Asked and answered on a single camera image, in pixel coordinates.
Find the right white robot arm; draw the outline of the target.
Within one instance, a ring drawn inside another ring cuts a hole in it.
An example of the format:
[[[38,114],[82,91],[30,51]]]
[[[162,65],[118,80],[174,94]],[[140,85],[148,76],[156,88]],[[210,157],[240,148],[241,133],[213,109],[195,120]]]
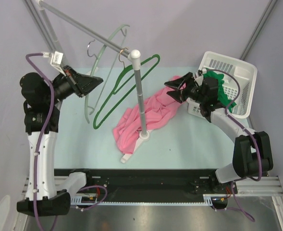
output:
[[[209,188],[221,193],[226,183],[250,178],[259,181],[263,173],[273,169],[273,158],[269,135],[257,132],[241,124],[229,111],[230,104],[223,105],[219,100],[219,81],[214,77],[205,77],[198,84],[193,73],[164,83],[171,88],[167,93],[179,103],[191,99],[199,104],[201,115],[220,128],[234,143],[232,162],[215,171],[210,179]]]

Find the light green wire hanger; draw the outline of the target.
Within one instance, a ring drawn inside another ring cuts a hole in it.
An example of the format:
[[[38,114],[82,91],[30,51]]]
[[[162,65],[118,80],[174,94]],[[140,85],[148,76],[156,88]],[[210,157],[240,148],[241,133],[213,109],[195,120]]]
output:
[[[86,54],[88,58],[94,58],[93,65],[91,69],[86,73],[90,77],[93,77],[95,74],[103,74],[103,83],[102,86],[99,87],[99,90],[95,90],[96,92],[96,98],[90,98],[90,96],[86,96],[85,102],[84,102],[84,117],[86,119],[86,122],[90,124],[90,119],[91,117],[94,116],[94,113],[98,111],[98,105],[101,101],[101,97],[103,95],[103,92],[106,88],[106,85],[109,81],[110,75],[112,73],[112,70],[114,68],[115,62],[116,62],[116,56],[113,59],[113,62],[109,68],[106,67],[101,67],[101,61],[105,57],[105,53],[107,50],[106,45],[102,45],[101,48],[99,49],[98,53],[92,53],[90,51],[90,48],[92,47],[92,44],[96,40],[92,38],[86,47]]]

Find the pink t shirt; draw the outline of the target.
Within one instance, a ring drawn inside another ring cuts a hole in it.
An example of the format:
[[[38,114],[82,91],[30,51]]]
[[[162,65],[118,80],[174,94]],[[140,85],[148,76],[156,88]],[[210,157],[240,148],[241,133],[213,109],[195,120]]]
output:
[[[169,87],[164,87],[144,101],[148,130],[160,129],[165,126],[176,115],[177,110],[182,105],[167,95],[167,92],[171,90]],[[133,154],[140,131],[139,106],[127,108],[113,129],[117,148],[123,154]]]

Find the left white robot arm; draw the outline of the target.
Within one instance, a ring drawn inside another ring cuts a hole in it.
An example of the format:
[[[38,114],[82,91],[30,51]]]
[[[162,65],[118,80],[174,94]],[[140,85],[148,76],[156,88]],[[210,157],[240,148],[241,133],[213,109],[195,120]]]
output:
[[[78,73],[68,65],[52,81],[38,72],[21,78],[30,166],[25,198],[16,204],[18,212],[32,217],[66,215],[71,198],[79,189],[85,193],[93,189],[94,181],[84,172],[71,173],[64,183],[56,186],[54,150],[63,100],[72,94],[87,96],[102,82],[102,78]]]

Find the green t shirt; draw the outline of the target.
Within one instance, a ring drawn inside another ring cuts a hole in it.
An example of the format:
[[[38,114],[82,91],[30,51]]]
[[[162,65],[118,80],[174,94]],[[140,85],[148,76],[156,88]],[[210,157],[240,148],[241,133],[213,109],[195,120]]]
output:
[[[203,74],[204,77],[212,77],[218,81],[218,100],[224,105],[227,106],[231,100],[228,98],[227,94],[224,93],[224,74],[218,74],[213,70],[207,68],[207,72]]]

